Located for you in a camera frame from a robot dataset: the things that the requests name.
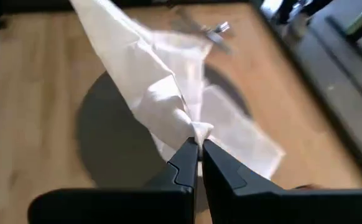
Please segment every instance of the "wooden table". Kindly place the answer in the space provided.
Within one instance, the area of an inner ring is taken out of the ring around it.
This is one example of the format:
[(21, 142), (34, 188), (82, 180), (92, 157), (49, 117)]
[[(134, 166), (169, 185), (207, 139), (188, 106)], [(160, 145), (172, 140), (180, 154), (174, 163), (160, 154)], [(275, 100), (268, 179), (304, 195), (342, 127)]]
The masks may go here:
[[(228, 21), (235, 37), (226, 55), (207, 63), (224, 73), (248, 102), (257, 124), (287, 155), (272, 180), (362, 187), (362, 173), (299, 80), (299, 74), (254, 9), (245, 4), (187, 6), (202, 24)], [(153, 29), (170, 29), (164, 7), (128, 9)], [(8, 16), (0, 30), (0, 223), (25, 223), (37, 195), (60, 187), (93, 187), (78, 157), (77, 109), (103, 73), (74, 13)], [(199, 222), (210, 222), (208, 213)]]

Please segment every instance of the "black frame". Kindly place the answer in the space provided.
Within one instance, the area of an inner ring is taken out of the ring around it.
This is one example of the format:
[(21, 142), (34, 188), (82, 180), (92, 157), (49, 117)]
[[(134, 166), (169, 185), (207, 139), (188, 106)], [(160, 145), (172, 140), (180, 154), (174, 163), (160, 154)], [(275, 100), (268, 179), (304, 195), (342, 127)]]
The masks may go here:
[[(2, 11), (7, 14), (15, 14), (21, 12), (36, 12), (36, 11), (69, 11), (72, 10), (72, 6), (66, 0), (58, 0), (61, 3), (56, 6), (52, 4), (38, 4), (37, 2), (42, 1), (33, 1), (33, 6), (8, 6), (5, 3), (3, 4)], [(121, 8), (127, 7), (149, 7), (149, 6), (163, 6), (166, 3), (157, 2), (151, 3), (149, 0), (138, 0), (138, 1), (127, 1), (127, 0), (112, 0)], [(276, 31), (276, 28), (271, 24), (266, 18), (265, 15), (260, 10), (261, 0), (184, 0), (184, 1), (171, 1), (172, 4), (219, 4), (219, 3), (232, 3), (232, 2), (243, 2), (253, 4), (253, 8), (257, 12), (257, 15), (261, 18), (263, 24), (268, 28), (270, 34), (281, 48), (282, 53), (286, 56), (292, 66), (300, 74), (300, 79), (303, 81), (305, 86), (310, 90), (313, 95), (316, 103), (319, 105), (321, 110), (324, 112), (325, 116), (336, 130), (338, 137), (343, 143), (344, 147), (349, 149), (354, 155), (356, 162), (362, 167), (362, 153), (360, 152), (360, 143), (356, 138), (351, 136), (351, 134), (346, 129), (346, 126), (343, 124), (343, 121), (338, 117), (336, 111), (330, 106), (329, 99), (321, 92), (319, 87), (315, 84), (315, 81), (312, 79), (312, 76), (309, 74), (307, 69), (305, 69), (303, 63), (298, 59), (298, 55), (293, 53), (293, 51), (288, 47), (288, 45), (281, 39), (279, 33)]]

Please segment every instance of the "white paper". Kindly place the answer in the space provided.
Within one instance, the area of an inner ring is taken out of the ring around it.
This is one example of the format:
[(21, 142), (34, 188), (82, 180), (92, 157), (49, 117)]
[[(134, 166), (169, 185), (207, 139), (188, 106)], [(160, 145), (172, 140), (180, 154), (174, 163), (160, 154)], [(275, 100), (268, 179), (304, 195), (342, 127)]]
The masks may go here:
[(166, 161), (188, 137), (195, 137), (199, 146), (210, 138), (270, 178), (283, 152), (236, 113), (221, 91), (205, 90), (203, 63), (211, 43), (191, 35), (149, 30), (107, 0), (71, 2), (134, 117), (151, 132)]

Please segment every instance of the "white tissue paper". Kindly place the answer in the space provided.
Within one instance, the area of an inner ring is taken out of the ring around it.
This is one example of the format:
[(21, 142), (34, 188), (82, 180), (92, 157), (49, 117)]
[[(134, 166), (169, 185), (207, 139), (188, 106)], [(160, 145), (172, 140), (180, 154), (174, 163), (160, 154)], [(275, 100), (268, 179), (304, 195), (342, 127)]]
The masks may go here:
[(85, 32), (134, 117), (168, 161), (188, 137), (211, 139), (265, 178), (283, 151), (215, 86), (205, 86), (211, 43), (152, 31), (108, 0), (71, 0)]

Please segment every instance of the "black clamp jaw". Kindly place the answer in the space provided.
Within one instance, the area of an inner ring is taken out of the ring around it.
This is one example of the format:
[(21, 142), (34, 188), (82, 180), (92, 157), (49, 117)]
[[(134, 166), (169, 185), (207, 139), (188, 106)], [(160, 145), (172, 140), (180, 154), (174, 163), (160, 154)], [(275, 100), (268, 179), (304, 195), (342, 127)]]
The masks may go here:
[[(190, 138), (144, 188), (54, 190), (32, 202), (29, 223), (194, 223), (197, 164)], [(202, 164), (214, 224), (362, 221), (362, 190), (284, 190), (210, 140)]]

